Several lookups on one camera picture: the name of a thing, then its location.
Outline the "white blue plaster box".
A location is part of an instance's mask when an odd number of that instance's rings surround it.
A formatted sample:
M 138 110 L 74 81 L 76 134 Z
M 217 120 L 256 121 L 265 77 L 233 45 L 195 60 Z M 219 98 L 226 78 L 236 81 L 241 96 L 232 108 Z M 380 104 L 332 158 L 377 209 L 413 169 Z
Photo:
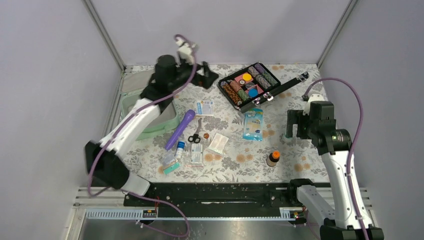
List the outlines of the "white blue plaster box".
M 198 100 L 195 103 L 195 113 L 198 116 L 213 116 L 214 102 L 210 100 Z

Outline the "blue cotton ball bag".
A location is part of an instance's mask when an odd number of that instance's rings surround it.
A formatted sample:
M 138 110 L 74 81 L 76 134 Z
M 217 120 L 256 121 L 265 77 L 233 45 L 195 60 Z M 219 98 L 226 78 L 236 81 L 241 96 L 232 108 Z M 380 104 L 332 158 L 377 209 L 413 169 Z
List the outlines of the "blue cotton ball bag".
M 264 112 L 262 109 L 253 108 L 244 114 L 242 138 L 249 141 L 263 140 Z

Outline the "teal item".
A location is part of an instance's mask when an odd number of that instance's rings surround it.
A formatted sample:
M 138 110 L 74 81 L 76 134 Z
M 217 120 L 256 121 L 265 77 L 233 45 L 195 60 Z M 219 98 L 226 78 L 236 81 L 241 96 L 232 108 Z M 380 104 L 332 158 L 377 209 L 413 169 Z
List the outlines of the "teal item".
M 165 175 L 178 169 L 181 164 L 176 159 L 175 155 L 172 152 L 166 152 L 160 159 L 159 162 L 162 165 L 162 171 Z

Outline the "alcohol wipes clear bag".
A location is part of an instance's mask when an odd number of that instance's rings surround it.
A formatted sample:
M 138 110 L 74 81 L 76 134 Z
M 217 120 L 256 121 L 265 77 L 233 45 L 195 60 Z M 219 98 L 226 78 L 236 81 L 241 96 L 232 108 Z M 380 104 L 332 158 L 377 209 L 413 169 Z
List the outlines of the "alcohol wipes clear bag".
M 191 144 L 189 163 L 194 166 L 203 165 L 203 145 L 201 143 Z

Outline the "gauze pads clear bag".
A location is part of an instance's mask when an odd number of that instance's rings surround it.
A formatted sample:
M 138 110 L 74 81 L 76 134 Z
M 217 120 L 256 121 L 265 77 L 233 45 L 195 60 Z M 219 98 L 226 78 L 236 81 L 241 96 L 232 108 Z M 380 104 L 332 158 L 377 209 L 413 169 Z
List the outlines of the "gauze pads clear bag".
M 224 136 L 220 133 L 216 133 L 206 150 L 208 152 L 221 156 L 224 153 L 224 149 L 228 141 L 229 138 L 227 136 Z

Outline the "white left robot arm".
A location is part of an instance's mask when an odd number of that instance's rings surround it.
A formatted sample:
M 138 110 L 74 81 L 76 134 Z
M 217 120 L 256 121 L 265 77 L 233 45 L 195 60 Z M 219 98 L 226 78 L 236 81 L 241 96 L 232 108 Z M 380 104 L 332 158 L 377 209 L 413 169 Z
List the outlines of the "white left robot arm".
M 123 162 L 133 142 L 145 128 L 157 119 L 172 103 L 174 96 L 188 84 L 209 89 L 219 74 L 207 62 L 197 64 L 182 57 L 177 62 L 172 55 L 160 56 L 147 86 L 141 92 L 133 109 L 99 142 L 89 141 L 85 147 L 88 172 L 87 190 L 91 197 L 102 192 L 92 192 L 94 179 L 106 188 L 122 190 L 132 195 L 144 206 L 152 204 L 155 192 L 145 178 L 131 173 Z

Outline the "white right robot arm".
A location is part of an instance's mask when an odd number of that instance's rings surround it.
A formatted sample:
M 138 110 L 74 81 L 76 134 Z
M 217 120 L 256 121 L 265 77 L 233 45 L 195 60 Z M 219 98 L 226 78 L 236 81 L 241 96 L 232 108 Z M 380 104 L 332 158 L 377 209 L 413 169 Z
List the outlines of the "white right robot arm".
M 329 101 L 308 102 L 305 109 L 287 111 L 286 136 L 311 140 L 326 168 L 334 205 L 318 194 L 306 178 L 293 179 L 287 201 L 303 205 L 319 224 L 322 240 L 383 240 L 384 232 L 374 226 L 361 197 L 353 165 L 353 142 L 346 129 L 336 128 L 334 105 Z

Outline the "white bandage roll blue label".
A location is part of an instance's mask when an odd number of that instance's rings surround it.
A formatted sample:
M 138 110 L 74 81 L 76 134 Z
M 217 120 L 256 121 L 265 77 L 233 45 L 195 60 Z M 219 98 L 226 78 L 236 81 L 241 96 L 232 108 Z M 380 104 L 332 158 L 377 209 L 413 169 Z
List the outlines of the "white bandage roll blue label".
M 176 146 L 176 151 L 175 151 L 175 158 L 179 161 L 182 156 L 183 153 L 185 151 L 185 145 L 186 143 L 184 141 L 178 141 L 177 146 Z

